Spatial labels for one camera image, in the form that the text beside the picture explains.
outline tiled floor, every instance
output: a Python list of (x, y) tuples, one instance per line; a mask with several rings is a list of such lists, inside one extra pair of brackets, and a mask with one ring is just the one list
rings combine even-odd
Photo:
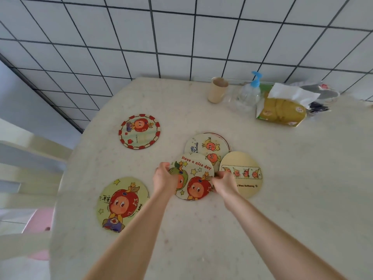
[[(0, 210), (0, 235), (22, 233), (33, 210)], [(49, 262), (25, 256), (0, 261), (0, 279), (49, 280)]]

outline table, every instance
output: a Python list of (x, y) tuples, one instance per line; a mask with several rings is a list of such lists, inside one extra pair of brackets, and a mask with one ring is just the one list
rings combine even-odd
[[(206, 99), (209, 83), (138, 78), (92, 120), (63, 175), (50, 248), (52, 280), (81, 279), (117, 235), (96, 218), (102, 189), (124, 176), (150, 194), (160, 161), (173, 161), (189, 137), (211, 131), (262, 168), (250, 201), (351, 279), (373, 267), (373, 112), (341, 96), (331, 112), (291, 128), (242, 115)], [(161, 123), (144, 150), (119, 141), (121, 123), (147, 113)], [(211, 193), (197, 202), (171, 198), (145, 279), (273, 279), (259, 254)]]

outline coaster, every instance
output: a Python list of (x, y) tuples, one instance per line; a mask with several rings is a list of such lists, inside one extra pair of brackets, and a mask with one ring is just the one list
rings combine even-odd
[(214, 169), (206, 157), (198, 153), (184, 153), (170, 165), (169, 173), (179, 175), (175, 195), (186, 200), (204, 198), (212, 188)]
[(131, 116), (122, 123), (119, 139), (130, 149), (144, 149), (154, 144), (161, 134), (159, 122), (150, 115)]
[(258, 163), (247, 153), (233, 151), (224, 156), (220, 171), (235, 175), (238, 191), (244, 198), (250, 198), (261, 189), (263, 176)]
[(229, 143), (227, 142), (227, 140), (225, 138), (223, 138), (220, 134), (216, 134), (214, 132), (204, 132), (204, 134), (212, 134), (212, 135), (215, 135), (215, 136), (221, 138), (222, 140), (224, 140), (226, 146), (228, 147), (229, 152), (232, 151), (231, 146), (229, 145)]
[(148, 199), (148, 190), (140, 180), (133, 177), (116, 179), (98, 198), (98, 221), (104, 229), (119, 233)]
[(198, 134), (187, 141), (184, 148), (185, 153), (198, 153), (205, 156), (214, 167), (214, 171), (219, 171), (221, 159), (229, 153), (226, 141), (212, 133)]

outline red and white bordered coaster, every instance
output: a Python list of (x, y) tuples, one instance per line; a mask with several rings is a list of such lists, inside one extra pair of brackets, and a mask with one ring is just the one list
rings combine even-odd
[(154, 144), (161, 133), (159, 122), (150, 115), (129, 117), (119, 130), (120, 142), (130, 149), (144, 149)]

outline person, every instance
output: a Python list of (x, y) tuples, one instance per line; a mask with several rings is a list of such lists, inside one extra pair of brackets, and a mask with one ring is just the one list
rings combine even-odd
[[(153, 195), (84, 280), (144, 278), (167, 203), (178, 185), (178, 175), (168, 173), (169, 166), (159, 164)], [(243, 198), (232, 173), (218, 172), (212, 183), (276, 280), (346, 280)]]

